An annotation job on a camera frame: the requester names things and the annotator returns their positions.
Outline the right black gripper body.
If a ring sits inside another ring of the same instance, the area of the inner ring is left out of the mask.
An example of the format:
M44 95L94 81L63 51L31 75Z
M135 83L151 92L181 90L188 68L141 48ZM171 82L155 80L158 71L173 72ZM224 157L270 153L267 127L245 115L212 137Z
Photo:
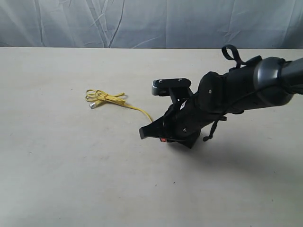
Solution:
M163 126L167 140L184 140L214 121L214 114L200 109L196 98L177 102L176 109L165 116Z

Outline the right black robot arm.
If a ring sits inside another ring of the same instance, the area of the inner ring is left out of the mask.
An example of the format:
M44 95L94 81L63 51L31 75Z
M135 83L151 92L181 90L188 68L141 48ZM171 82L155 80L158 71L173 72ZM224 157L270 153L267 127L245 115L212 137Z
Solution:
M196 92L190 86L185 78L153 81L152 94L169 96L172 103L162 117L139 129L142 139L158 138L190 148L207 125L211 129L203 140L212 139L227 114L283 106L303 92L303 61L256 57L223 75L205 74Z

